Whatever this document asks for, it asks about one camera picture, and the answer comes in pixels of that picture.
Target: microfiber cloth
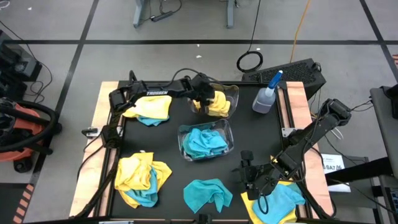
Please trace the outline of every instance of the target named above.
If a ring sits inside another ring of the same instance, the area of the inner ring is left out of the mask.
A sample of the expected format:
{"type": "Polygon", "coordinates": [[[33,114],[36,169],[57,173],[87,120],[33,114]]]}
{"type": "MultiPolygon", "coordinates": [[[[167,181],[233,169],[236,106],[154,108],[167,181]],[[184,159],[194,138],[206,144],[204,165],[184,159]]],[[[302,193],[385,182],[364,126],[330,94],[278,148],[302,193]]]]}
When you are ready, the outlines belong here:
{"type": "MultiPolygon", "coordinates": [[[[294,191],[298,190],[298,193],[301,194],[300,189],[297,187],[297,184],[293,184],[291,182],[286,182],[286,181],[279,181],[278,184],[283,184],[286,185],[287,187],[294,189],[294,191]]],[[[264,222],[262,222],[257,215],[253,212],[253,205],[254,205],[254,200],[249,200],[248,198],[248,193],[242,193],[241,197],[243,199],[244,202],[244,206],[246,207],[246,210],[248,211],[249,217],[251,219],[251,221],[253,222],[253,224],[262,224],[264,222]]],[[[297,217],[296,217],[296,209],[294,208],[289,214],[287,214],[283,219],[281,219],[281,221],[279,221],[279,223],[285,223],[285,222],[289,222],[289,223],[294,223],[297,221],[297,217]]]]}
{"type": "Polygon", "coordinates": [[[129,108],[123,113],[127,118],[146,118],[167,119],[169,117],[169,107],[172,102],[171,96],[145,96],[136,101],[136,106],[129,108]]]}
{"type": "Polygon", "coordinates": [[[259,201],[262,209],[266,210],[266,201],[264,197],[255,200],[253,204],[253,212],[264,223],[276,224],[286,215],[294,210],[296,205],[303,205],[305,199],[296,191],[288,186],[277,184],[272,193],[266,196],[268,201],[268,214],[265,215],[260,211],[259,201]]]}
{"type": "Polygon", "coordinates": [[[200,131],[197,128],[185,136],[182,145],[184,151],[194,159],[221,154],[228,147],[218,131],[200,131]]]}
{"type": "Polygon", "coordinates": [[[194,180],[184,188],[184,201],[194,213],[204,204],[214,202],[220,213],[223,205],[229,207],[232,193],[219,179],[194,180]]]}
{"type": "Polygon", "coordinates": [[[141,122],[142,124],[146,125],[146,126],[158,126],[161,122],[163,121],[167,121],[169,119],[169,117],[167,117],[166,119],[155,119],[155,118],[147,118],[144,116],[138,116],[138,121],[141,122]]]}
{"type": "Polygon", "coordinates": [[[155,195],[150,193],[154,189],[158,192],[167,178],[172,174],[172,171],[166,163],[153,161],[153,158],[153,152],[140,152],[133,154],[131,157],[119,160],[114,188],[119,190],[123,200],[133,208],[137,208],[137,206],[140,205],[137,200],[131,197],[133,193],[141,197],[141,202],[144,201],[144,197],[150,195],[149,198],[151,202],[154,201],[155,204],[157,199],[154,200],[155,195]],[[154,177],[156,180],[155,187],[152,186],[154,177]],[[148,192],[129,192],[128,195],[126,192],[130,190],[148,190],[148,192]]]}
{"type": "MultiPolygon", "coordinates": [[[[193,100],[193,104],[196,109],[200,109],[200,102],[193,100]]],[[[222,91],[215,91],[215,97],[212,104],[208,105],[208,115],[209,116],[222,116],[228,117],[229,107],[231,106],[231,102],[226,100],[225,94],[222,91]]]]}
{"type": "Polygon", "coordinates": [[[150,188],[148,190],[128,190],[124,192],[144,207],[153,207],[157,202],[157,179],[154,168],[150,170],[150,188]]]}

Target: blue spray nozzle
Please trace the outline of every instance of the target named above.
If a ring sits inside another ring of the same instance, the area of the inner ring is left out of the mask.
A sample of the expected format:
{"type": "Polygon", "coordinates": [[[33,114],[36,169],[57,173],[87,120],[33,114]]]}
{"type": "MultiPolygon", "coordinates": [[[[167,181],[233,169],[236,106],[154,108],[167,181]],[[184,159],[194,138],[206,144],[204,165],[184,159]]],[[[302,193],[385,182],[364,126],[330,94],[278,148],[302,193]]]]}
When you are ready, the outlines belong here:
{"type": "Polygon", "coordinates": [[[280,79],[282,78],[283,71],[279,70],[278,73],[272,78],[271,82],[268,84],[268,88],[274,89],[278,85],[280,79]]]}

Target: black hose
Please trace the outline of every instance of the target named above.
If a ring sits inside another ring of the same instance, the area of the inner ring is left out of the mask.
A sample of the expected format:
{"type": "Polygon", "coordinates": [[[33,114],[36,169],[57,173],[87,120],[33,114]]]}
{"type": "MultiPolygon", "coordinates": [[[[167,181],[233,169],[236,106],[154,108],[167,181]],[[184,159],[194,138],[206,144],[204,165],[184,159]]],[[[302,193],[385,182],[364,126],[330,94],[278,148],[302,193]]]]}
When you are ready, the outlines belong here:
{"type": "Polygon", "coordinates": [[[32,136],[31,138],[17,142],[15,144],[11,144],[9,146],[0,147],[0,152],[10,152],[10,151],[18,150],[23,147],[29,147],[31,144],[37,143],[38,141],[43,140],[47,136],[52,135],[53,134],[52,131],[58,123],[58,116],[55,113],[55,111],[51,110],[50,108],[48,108],[46,106],[40,105],[38,103],[28,102],[28,101],[17,101],[17,103],[23,107],[39,110],[39,111],[44,112],[45,114],[49,115],[50,116],[49,125],[47,125],[42,132],[32,136]]]}

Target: white paper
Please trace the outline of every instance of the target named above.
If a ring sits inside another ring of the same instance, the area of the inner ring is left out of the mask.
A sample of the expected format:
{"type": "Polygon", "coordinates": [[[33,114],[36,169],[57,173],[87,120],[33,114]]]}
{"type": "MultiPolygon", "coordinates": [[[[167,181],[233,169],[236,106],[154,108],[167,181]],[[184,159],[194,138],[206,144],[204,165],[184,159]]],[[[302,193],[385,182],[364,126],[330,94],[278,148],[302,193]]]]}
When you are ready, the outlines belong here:
{"type": "MultiPolygon", "coordinates": [[[[343,157],[341,155],[322,154],[322,157],[325,174],[344,169],[343,157]]],[[[349,186],[344,184],[328,186],[328,188],[330,192],[351,192],[349,186]]]]}

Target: spray bottle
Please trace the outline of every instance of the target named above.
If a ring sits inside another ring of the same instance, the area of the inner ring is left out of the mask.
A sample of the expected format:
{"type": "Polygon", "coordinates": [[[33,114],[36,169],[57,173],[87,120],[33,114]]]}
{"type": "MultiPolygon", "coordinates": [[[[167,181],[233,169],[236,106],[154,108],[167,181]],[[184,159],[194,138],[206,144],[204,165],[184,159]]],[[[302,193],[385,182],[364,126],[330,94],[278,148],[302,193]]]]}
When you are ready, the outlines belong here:
{"type": "Polygon", "coordinates": [[[282,78],[283,71],[280,70],[268,84],[267,88],[261,88],[253,101],[252,109],[255,112],[266,114],[271,109],[275,102],[275,87],[278,85],[280,78],[282,78]]]}

